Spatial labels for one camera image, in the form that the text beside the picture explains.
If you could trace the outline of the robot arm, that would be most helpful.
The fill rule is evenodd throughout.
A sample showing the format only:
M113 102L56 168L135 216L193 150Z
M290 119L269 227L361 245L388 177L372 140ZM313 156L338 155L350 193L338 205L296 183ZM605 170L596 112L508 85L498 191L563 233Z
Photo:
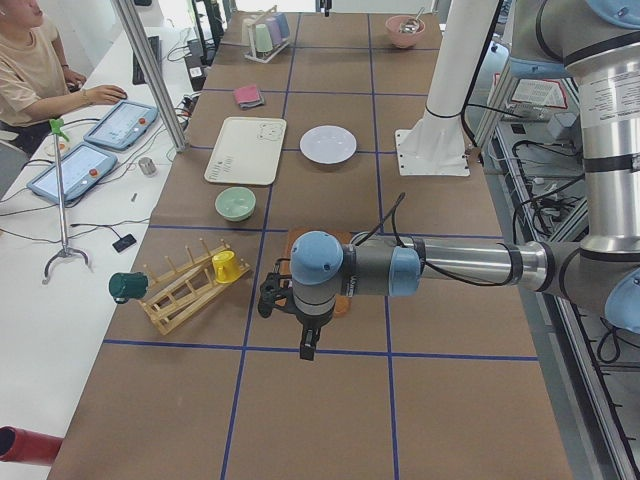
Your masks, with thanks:
M292 247L287 295L302 326L302 359L314 357L337 296L409 296L423 277L519 285L638 330L639 5L520 1L514 14L514 73L578 84L588 235L577 243L475 246L421 238L342 244L306 233Z

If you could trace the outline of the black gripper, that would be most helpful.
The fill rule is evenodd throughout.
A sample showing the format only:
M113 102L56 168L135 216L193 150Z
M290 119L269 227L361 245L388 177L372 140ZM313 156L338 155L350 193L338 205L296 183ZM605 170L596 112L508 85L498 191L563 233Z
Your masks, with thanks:
M301 340L299 345L299 358L301 360L313 360L315 349L320 340L322 321L310 321L302 324Z

